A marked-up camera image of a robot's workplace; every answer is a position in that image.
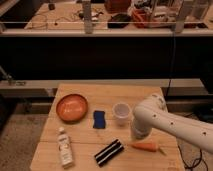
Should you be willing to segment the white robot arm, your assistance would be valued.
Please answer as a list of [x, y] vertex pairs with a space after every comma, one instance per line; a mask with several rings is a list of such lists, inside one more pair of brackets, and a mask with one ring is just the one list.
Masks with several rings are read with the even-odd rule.
[[159, 94], [151, 94], [138, 103], [133, 109], [132, 136], [145, 139], [156, 128], [213, 154], [213, 124], [178, 116], [165, 108], [165, 100]]

